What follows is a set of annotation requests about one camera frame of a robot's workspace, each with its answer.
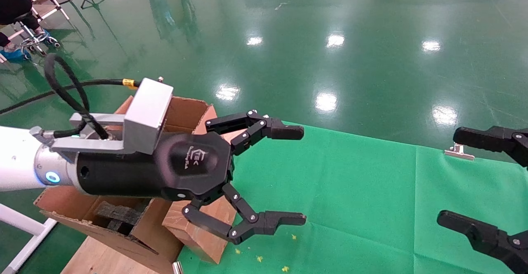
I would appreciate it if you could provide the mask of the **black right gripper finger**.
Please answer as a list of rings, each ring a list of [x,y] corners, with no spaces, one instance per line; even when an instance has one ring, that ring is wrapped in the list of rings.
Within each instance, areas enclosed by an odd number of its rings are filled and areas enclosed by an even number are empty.
[[[474,251],[501,261],[513,273],[528,272],[528,231],[509,235],[494,225],[448,210],[438,214],[437,223],[465,235]]]
[[[528,166],[528,129],[490,127],[477,130],[459,127],[453,140],[457,144],[491,152],[504,152],[522,167]]]

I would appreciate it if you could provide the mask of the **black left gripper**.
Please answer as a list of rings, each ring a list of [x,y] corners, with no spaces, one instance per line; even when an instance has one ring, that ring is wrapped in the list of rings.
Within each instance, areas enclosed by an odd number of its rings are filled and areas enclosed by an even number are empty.
[[[205,122],[208,133],[166,133],[152,154],[80,153],[77,178],[80,188],[96,196],[192,200],[183,216],[193,225],[238,245],[253,235],[274,235],[281,225],[302,226],[302,213],[264,211],[257,213],[228,183],[239,156],[264,137],[301,140],[305,129],[256,110],[217,117]],[[240,131],[229,144],[220,135]],[[232,226],[200,211],[204,203],[224,196],[241,216]]]

